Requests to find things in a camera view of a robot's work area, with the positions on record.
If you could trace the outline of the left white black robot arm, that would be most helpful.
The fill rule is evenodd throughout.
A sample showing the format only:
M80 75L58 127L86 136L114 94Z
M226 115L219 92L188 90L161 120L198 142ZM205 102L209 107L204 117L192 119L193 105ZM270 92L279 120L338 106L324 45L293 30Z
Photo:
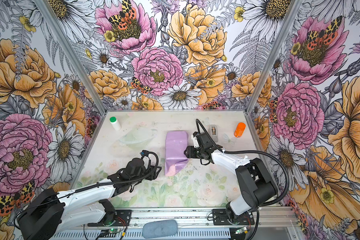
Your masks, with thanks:
M146 166L144 159L134 158L95 184L59 192L46 189L18 215L18 227L25 240L49 240L80 225L111 226L118 217L109 199L133 191L144 180L155 180L161 170L158 164Z

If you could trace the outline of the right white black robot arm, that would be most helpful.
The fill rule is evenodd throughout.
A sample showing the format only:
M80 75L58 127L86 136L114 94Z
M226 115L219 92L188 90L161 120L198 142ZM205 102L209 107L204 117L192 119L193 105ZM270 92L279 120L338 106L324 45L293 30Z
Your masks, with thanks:
M237 177L240 195L226 206L226 215L230 223L237 223L249 213L278 193L278 188L264 162L240 157L219 150L221 146L213 143L207 133L194 132L193 146L187 146L184 154L188 159L206 160L225 168Z

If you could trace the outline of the pink wrapping paper sheet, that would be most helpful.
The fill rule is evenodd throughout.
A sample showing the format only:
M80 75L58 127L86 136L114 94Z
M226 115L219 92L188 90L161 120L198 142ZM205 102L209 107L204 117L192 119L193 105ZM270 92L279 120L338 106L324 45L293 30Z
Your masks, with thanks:
M184 154L188 146L186 131L170 131L166 135L165 143L165 176L172 177L183 170L188 164Z

